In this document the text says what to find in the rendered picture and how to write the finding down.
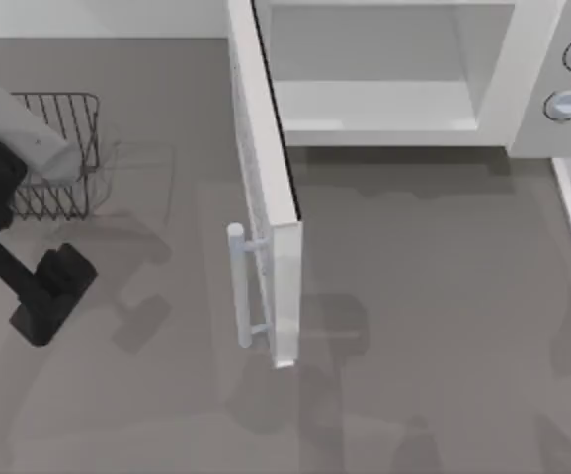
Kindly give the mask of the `pale microwave door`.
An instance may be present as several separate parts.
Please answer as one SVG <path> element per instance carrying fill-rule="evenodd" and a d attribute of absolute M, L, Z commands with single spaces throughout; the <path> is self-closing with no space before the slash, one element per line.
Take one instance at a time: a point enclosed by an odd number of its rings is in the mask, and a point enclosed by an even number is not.
<path fill-rule="evenodd" d="M 238 159 L 273 364 L 299 356 L 303 222 L 255 0 L 224 0 Z"/>

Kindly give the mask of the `pale microwave oven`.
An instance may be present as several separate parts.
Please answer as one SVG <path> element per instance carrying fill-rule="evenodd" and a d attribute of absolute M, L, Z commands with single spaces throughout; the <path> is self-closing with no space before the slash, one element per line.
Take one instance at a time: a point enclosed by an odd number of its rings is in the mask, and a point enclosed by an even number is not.
<path fill-rule="evenodd" d="M 287 142 L 571 156 L 571 0 L 255 0 Z"/>

